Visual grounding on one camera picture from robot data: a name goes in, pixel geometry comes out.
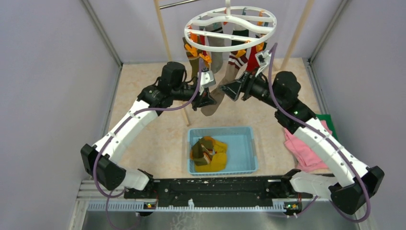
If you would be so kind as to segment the white round sock hanger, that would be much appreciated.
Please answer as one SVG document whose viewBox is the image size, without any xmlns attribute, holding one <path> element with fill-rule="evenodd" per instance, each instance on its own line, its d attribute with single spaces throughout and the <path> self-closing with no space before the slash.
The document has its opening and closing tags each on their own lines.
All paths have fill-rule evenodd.
<svg viewBox="0 0 406 230">
<path fill-rule="evenodd" d="M 205 30 L 206 26 L 223 26 L 223 33 Z M 248 36 L 232 35 L 234 26 L 248 30 Z M 275 35 L 279 25 L 276 15 L 263 7 L 232 5 L 230 0 L 220 8 L 206 10 L 189 19 L 183 28 L 183 36 L 195 48 L 208 52 L 233 52 L 248 49 L 267 42 Z M 210 46 L 208 37 L 224 39 L 225 46 Z M 243 44 L 231 46 L 231 41 Z"/>
</svg>

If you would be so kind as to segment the olive striped sock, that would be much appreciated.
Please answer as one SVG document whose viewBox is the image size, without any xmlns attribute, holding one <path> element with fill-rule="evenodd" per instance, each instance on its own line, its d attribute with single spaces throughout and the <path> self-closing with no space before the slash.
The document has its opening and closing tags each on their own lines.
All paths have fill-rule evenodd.
<svg viewBox="0 0 406 230">
<path fill-rule="evenodd" d="M 196 166 L 208 165 L 213 156 L 215 140 L 212 137 L 205 136 L 200 138 L 191 148 L 190 159 Z"/>
</svg>

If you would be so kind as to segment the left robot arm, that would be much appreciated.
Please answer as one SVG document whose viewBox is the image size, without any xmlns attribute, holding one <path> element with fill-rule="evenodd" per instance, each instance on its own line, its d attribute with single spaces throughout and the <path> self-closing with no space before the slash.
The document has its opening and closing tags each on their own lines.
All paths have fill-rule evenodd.
<svg viewBox="0 0 406 230">
<path fill-rule="evenodd" d="M 131 108 L 103 138 L 81 150 L 85 171 L 93 177 L 96 188 L 104 190 L 124 187 L 135 189 L 142 198 L 153 194 L 152 175 L 144 170 L 119 166 L 124 152 L 141 131 L 164 111 L 176 111 L 191 105 L 193 110 L 215 104 L 209 87 L 215 85 L 214 74 L 206 65 L 197 76 L 187 80 L 187 71 L 179 62 L 168 62 L 155 82 L 142 89 Z"/>
</svg>

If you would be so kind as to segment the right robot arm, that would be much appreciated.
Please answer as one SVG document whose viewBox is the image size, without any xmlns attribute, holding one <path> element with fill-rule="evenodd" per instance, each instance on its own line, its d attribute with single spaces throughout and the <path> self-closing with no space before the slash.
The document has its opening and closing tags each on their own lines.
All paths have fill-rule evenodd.
<svg viewBox="0 0 406 230">
<path fill-rule="evenodd" d="M 369 214 L 371 198 L 384 177 L 383 170 L 378 166 L 369 167 L 349 153 L 299 100 L 300 89 L 296 76 L 289 71 L 281 71 L 274 80 L 268 81 L 262 73 L 245 72 L 239 79 L 220 86 L 232 100 L 254 97 L 274 107 L 278 123 L 304 142 L 333 173 L 328 177 L 291 170 L 282 178 L 284 196 L 308 193 L 330 200 L 341 213 L 352 215 L 366 206 Z"/>
</svg>

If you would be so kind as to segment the light blue plastic basket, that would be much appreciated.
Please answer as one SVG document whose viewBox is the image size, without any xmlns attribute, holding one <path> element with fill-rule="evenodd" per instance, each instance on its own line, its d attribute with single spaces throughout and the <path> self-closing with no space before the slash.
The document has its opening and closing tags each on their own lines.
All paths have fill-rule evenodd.
<svg viewBox="0 0 406 230">
<path fill-rule="evenodd" d="M 218 172 L 198 172 L 191 159 L 186 161 L 187 171 L 192 176 L 220 176 L 251 174 L 257 171 L 258 159 L 255 149 L 253 130 L 249 126 L 226 126 L 192 128 L 188 131 L 187 142 L 189 149 L 199 139 L 209 136 L 227 144 L 227 161 L 225 168 Z"/>
</svg>

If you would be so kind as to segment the yellow sock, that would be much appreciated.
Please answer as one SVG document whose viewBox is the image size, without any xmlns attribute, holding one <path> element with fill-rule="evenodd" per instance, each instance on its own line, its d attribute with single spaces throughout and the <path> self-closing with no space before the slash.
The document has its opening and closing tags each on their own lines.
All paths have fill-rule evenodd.
<svg viewBox="0 0 406 230">
<path fill-rule="evenodd" d="M 211 163 L 203 166 L 196 166 L 194 164 L 195 171 L 198 173 L 215 173 L 225 169 L 227 163 L 227 148 L 227 144 L 215 140 L 215 155 L 213 156 Z"/>
</svg>

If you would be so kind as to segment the brown grey sock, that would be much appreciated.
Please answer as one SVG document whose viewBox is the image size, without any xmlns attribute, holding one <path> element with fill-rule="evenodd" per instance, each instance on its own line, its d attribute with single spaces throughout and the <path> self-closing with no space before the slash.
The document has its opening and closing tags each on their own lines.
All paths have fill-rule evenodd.
<svg viewBox="0 0 406 230">
<path fill-rule="evenodd" d="M 222 34 L 224 32 L 222 25 L 220 25 L 218 27 L 217 27 L 217 25 L 216 26 L 214 26 L 214 25 L 206 26 L 205 30 L 209 31 L 209 32 L 220 33 L 220 34 Z M 235 25 L 233 28 L 233 31 L 232 31 L 232 35 L 248 36 L 249 32 L 248 32 L 248 30 L 239 28 L 237 25 Z M 208 42 L 209 42 L 210 46 L 225 46 L 224 39 L 221 39 L 221 38 L 208 37 Z M 240 45 L 243 43 L 244 42 L 232 40 L 231 46 L 237 46 L 237 45 Z M 246 50 L 243 51 L 242 55 L 239 55 L 238 51 L 233 51 L 233 52 L 235 52 L 237 54 L 237 57 L 240 57 L 243 54 L 246 54 Z M 212 68 L 213 74 L 217 73 L 222 68 L 223 61 L 224 60 L 223 60 L 222 53 L 212 52 L 211 68 Z M 217 101 L 217 104 L 202 107 L 201 112 L 203 115 L 212 116 L 217 111 L 218 107 L 220 106 L 220 104 L 223 101 L 224 96 L 225 96 L 225 94 L 220 90 L 220 85 L 227 84 L 227 83 L 234 81 L 235 78 L 237 77 L 237 74 L 238 73 L 233 73 L 226 66 L 226 71 L 225 71 L 224 77 L 219 81 L 217 87 L 210 92 L 210 95 Z"/>
</svg>

